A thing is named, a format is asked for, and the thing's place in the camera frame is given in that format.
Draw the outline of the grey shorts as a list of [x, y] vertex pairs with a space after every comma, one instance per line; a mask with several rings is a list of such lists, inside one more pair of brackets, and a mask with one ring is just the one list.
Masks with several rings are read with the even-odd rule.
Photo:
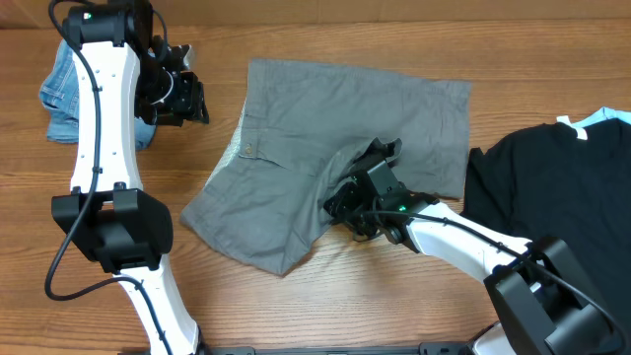
[[232, 140], [180, 215], [211, 249], [283, 275], [330, 224], [324, 201], [374, 140], [407, 187], [461, 198], [471, 87], [363, 67], [254, 59]]

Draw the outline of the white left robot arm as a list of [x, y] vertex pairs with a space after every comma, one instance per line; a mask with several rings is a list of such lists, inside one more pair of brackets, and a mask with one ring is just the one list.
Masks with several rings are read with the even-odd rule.
[[140, 178], [135, 119], [158, 126], [207, 123], [190, 45], [155, 35], [161, 15], [147, 1], [72, 3], [55, 27], [71, 48], [79, 89], [79, 138], [70, 191], [51, 201], [77, 248], [121, 286], [153, 354], [204, 354], [201, 329], [187, 311], [171, 269], [174, 223]]

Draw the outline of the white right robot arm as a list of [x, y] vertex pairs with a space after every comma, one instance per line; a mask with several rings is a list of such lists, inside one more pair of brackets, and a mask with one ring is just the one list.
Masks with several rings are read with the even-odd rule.
[[533, 242], [467, 220], [407, 189], [386, 160], [357, 163], [348, 177], [324, 204], [335, 222], [437, 257], [485, 286], [502, 331], [495, 341], [475, 340], [471, 352], [601, 354], [614, 338], [615, 353], [629, 347], [628, 332], [563, 241]]

